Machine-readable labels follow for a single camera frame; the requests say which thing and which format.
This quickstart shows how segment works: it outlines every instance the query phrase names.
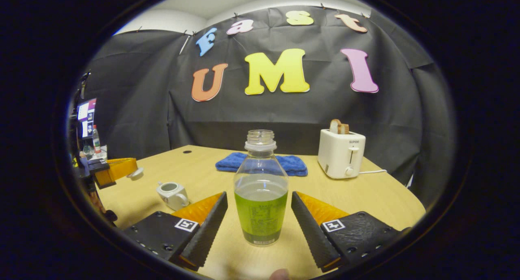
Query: letter m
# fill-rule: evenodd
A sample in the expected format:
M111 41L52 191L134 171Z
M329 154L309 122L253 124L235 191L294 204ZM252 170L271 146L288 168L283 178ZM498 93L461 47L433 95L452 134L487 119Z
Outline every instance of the letter m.
M249 62L249 85L245 89L247 95L264 93L264 86L260 85L260 77L264 80L267 89L274 92L284 75L284 82L280 86L283 92L307 92L309 84L303 76L301 59L305 51L299 48L286 49L278 58L276 65L263 52L249 54L245 61Z

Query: clear plastic bottle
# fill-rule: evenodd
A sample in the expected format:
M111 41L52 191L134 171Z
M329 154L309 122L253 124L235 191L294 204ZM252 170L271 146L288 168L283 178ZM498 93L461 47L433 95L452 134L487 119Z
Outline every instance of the clear plastic bottle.
M234 197L245 239L256 246L280 237L287 203L288 177L274 155L271 130L250 130L247 157L234 175Z
M99 143L99 134L97 132L96 125L94 125L94 130L92 132L92 144L94 146L94 152L96 152L96 155L101 154L101 143Z
M83 146L83 154L85 154L87 160L90 160L92 156L95 154L94 150L87 142L85 142L85 145Z

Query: black backdrop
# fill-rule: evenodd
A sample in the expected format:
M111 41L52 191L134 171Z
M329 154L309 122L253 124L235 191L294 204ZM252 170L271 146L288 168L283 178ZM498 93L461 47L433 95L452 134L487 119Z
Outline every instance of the black backdrop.
M286 13L303 10L314 23L291 26ZM360 33L334 15L359 20ZM253 30L227 35L237 21ZM217 28L213 48L199 56L196 41ZM303 70L310 91L278 88L245 95L249 63L263 52L275 63L289 48L305 50ZM377 93L350 88L343 48L363 50ZM207 102L191 98L193 73L227 63L219 93ZM429 205L442 191L455 147L449 93L433 60L403 29L372 11L371 19L309 6L269 8L240 15L195 36L163 30L117 34L94 56L86 98L97 97L96 123L110 158L145 158L182 145L243 150L248 130L274 130L279 154L318 153L319 132L331 119L366 136L364 155Z

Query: blue towel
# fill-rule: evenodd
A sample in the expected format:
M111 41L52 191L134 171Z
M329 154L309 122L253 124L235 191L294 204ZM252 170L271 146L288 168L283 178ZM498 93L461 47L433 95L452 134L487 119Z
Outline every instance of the blue towel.
M226 158L215 164L220 171L232 171L236 172L238 167L244 162L247 154L244 153L231 153ZM307 175L307 166L300 158L290 155L290 156L276 156L280 165L284 168L287 175L290 176L306 176Z

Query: letter a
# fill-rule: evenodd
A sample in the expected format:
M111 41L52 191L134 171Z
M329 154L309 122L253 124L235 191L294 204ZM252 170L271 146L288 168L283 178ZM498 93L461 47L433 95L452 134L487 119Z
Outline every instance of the letter a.
M227 35L237 34L238 32L244 33L253 29L253 20L242 20L231 25L231 28L227 30Z

